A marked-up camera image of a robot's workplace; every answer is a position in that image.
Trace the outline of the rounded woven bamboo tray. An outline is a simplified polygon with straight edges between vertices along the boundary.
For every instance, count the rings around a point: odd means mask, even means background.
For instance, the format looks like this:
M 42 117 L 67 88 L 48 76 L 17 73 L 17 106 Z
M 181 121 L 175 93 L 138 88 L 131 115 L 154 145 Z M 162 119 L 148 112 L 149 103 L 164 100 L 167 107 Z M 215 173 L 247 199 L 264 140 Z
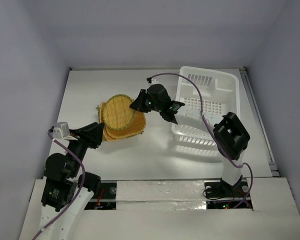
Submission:
M 104 124 L 106 124 L 104 120 L 104 114 L 103 114 L 105 106 L 106 106 L 105 102 L 101 102 L 100 106 L 98 106 L 99 121 Z M 114 142 L 117 140 L 126 139 L 128 137 L 129 135 L 125 133 L 123 130 L 113 130 L 107 127 L 106 125 L 104 125 L 103 135 L 102 135 L 103 141 Z

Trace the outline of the rounded square woven basket plate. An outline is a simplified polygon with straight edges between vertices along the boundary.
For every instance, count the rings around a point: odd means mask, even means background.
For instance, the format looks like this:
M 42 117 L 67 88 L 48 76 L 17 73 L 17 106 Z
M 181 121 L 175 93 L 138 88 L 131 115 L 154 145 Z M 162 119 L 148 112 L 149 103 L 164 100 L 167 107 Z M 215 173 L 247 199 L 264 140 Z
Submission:
M 126 129 L 112 130 L 106 126 L 103 130 L 103 140 L 111 142 L 142 134 L 146 123 L 145 114 L 136 112 L 133 122 Z

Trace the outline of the round woven bamboo plate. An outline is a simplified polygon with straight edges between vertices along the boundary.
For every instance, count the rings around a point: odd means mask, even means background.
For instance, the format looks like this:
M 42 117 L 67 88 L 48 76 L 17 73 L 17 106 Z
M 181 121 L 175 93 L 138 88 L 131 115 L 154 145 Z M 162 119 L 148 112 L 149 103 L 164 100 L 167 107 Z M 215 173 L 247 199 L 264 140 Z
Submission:
M 123 130 L 131 125 L 136 116 L 136 111 L 130 108 L 133 101 L 126 94 L 112 96 L 103 110 L 105 125 L 112 130 Z

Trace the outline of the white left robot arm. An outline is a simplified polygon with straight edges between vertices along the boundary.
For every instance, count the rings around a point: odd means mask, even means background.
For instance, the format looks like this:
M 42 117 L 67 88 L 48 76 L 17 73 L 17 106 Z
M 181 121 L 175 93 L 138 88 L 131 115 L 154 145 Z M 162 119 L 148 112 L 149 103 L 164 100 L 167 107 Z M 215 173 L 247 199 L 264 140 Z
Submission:
M 48 130 L 52 143 L 65 152 L 53 153 L 45 161 L 40 224 L 33 239 L 73 239 L 87 203 L 101 194 L 100 176 L 86 172 L 83 160 L 88 149 L 101 145 L 104 127 L 93 122 L 70 129 L 67 122 L 58 122 Z

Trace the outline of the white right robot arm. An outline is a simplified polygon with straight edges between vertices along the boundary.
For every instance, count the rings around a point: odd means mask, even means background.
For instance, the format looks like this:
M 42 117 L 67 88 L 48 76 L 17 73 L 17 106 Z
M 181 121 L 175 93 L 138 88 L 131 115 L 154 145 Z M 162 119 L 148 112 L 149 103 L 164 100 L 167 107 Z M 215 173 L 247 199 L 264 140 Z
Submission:
M 145 114 L 158 112 L 167 122 L 187 125 L 208 132 L 218 151 L 225 158 L 220 190 L 232 196 L 239 189 L 242 166 L 239 160 L 251 139 L 238 116 L 233 112 L 217 115 L 194 109 L 183 102 L 171 100 L 161 84 L 141 89 L 136 99 L 117 94 L 97 107 L 98 120 L 104 124 L 102 140 L 116 141 L 141 134 L 146 127 Z

